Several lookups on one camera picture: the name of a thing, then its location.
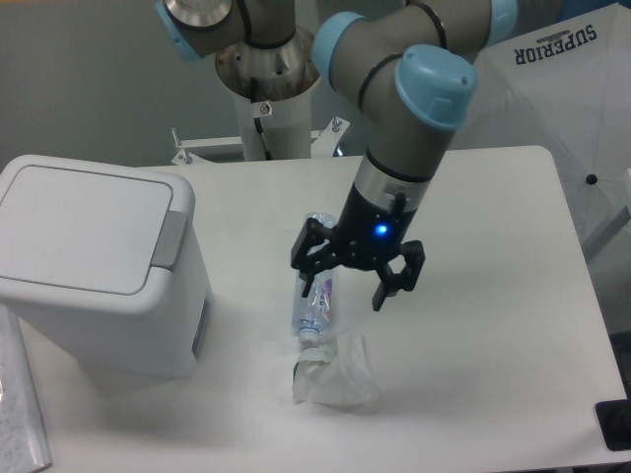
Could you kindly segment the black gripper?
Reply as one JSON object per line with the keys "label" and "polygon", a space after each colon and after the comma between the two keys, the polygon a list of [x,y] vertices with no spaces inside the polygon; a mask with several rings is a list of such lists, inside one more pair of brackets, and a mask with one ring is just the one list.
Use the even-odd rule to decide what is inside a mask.
{"label": "black gripper", "polygon": [[[414,290],[426,260],[420,240],[404,242],[415,210],[406,210],[407,195],[402,188],[385,194],[384,208],[371,202],[353,184],[332,228],[316,218],[307,218],[291,249],[291,267],[303,281],[301,296],[307,297],[316,275],[337,266],[375,270],[380,278],[372,305],[379,311],[385,300],[400,290]],[[394,273],[389,263],[397,256],[403,268]]]}

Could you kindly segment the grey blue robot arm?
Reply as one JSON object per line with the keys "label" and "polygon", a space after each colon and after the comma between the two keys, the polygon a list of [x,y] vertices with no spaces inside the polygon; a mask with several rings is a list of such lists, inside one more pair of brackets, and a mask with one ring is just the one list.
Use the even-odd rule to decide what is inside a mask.
{"label": "grey blue robot arm", "polygon": [[407,1],[380,19],[342,12],[315,34],[292,1],[160,1],[178,54],[213,57],[238,98],[245,155],[267,161],[305,151],[318,80],[352,102],[374,133],[339,220],[308,220],[291,251],[306,287],[345,266],[374,271],[374,309],[411,291],[425,261],[406,240],[426,189],[476,88],[471,58],[510,35],[524,1]]}

